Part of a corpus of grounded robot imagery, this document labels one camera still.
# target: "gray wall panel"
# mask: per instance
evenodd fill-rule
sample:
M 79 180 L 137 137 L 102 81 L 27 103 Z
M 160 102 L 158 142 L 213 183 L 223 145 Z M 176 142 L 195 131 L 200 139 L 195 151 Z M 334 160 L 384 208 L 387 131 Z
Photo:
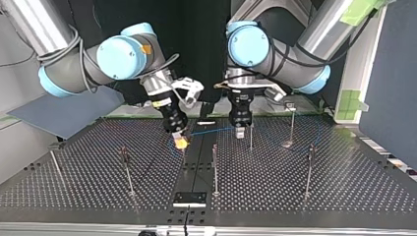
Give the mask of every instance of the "gray wall panel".
M 361 131 L 417 168 L 417 1 L 388 6 L 362 115 Z
M 81 95 L 65 98 L 47 94 L 8 114 L 55 136 L 69 139 L 123 102 L 118 91 L 100 87 L 95 94 L 85 91 Z

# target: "yellow object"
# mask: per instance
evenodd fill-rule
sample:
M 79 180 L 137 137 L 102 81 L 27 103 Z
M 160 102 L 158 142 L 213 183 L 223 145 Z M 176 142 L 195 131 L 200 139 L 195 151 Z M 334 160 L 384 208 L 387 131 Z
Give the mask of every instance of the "yellow object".
M 174 142 L 178 149 L 185 149 L 188 146 L 188 142 L 184 138 L 174 139 Z
M 169 105 L 171 103 L 172 103 L 172 100 L 171 100 L 171 98 L 168 97 L 168 98 L 160 100 L 160 101 L 154 101 L 152 103 L 152 106 L 155 107 L 155 108 L 158 108 L 158 107 L 161 107 L 161 106 Z
M 147 54 L 147 55 L 151 55 L 152 54 L 152 47 L 150 45 L 143 45 L 141 47 L 141 50 L 143 53 Z

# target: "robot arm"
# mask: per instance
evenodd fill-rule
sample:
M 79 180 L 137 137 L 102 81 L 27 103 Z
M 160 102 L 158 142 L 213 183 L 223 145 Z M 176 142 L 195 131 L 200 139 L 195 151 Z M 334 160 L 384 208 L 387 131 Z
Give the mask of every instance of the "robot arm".
M 281 82 L 303 93 L 321 90 L 330 76 L 329 59 L 366 17 L 370 19 L 375 14 L 374 8 L 382 2 L 385 0 L 365 4 L 360 0 L 326 0 L 294 47 L 270 38 L 256 22 L 231 23 L 227 28 L 229 68 L 226 80 L 232 88 L 229 92 L 233 106 L 232 125 L 247 127 L 252 124 L 249 109 L 252 99 L 245 97 L 253 93 L 250 88 L 260 83 L 255 73 L 264 75 L 271 83 Z M 355 4 L 363 4 L 360 6 L 362 12 L 355 16 L 355 21 L 349 21 L 351 16 L 348 15 Z M 266 96 L 280 101 L 286 94 L 277 87 L 268 88 Z M 245 100 L 243 106 L 247 112 L 234 112 L 238 106 L 236 101 L 242 100 Z
M 0 0 L 0 6 L 42 62 L 38 74 L 46 91 L 65 97 L 87 89 L 94 92 L 114 81 L 141 79 L 153 106 L 163 115 L 165 130 L 182 139 L 187 116 L 179 108 L 183 99 L 176 89 L 189 91 L 184 103 L 192 106 L 204 87 L 188 78 L 172 79 L 167 67 L 173 60 L 165 60 L 150 24 L 123 29 L 120 35 L 85 50 L 77 31 L 49 0 Z

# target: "white wall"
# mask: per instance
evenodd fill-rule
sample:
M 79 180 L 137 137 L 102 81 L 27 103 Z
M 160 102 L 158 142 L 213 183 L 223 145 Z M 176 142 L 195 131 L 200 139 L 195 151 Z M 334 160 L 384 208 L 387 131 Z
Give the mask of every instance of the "white wall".
M 22 61 L 31 54 L 7 18 L 0 16 L 0 66 Z M 56 142 L 54 136 L 6 115 L 45 93 L 37 70 L 34 56 L 20 65 L 0 67 L 0 183 L 46 154 L 47 147 Z

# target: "black curtain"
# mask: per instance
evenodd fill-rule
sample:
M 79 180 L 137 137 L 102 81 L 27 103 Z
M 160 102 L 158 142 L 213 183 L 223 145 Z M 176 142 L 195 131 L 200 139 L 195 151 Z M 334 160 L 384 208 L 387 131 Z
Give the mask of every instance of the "black curtain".
M 92 4 L 104 38 L 134 24 L 150 23 L 165 57 L 180 54 L 180 59 L 171 67 L 175 74 L 202 82 L 206 88 L 201 100 L 219 100 L 221 90 L 212 86 L 222 81 L 225 70 L 224 32 L 230 17 L 229 1 L 95 0 Z M 148 99 L 137 81 L 119 83 L 117 89 L 124 93 L 130 104 Z

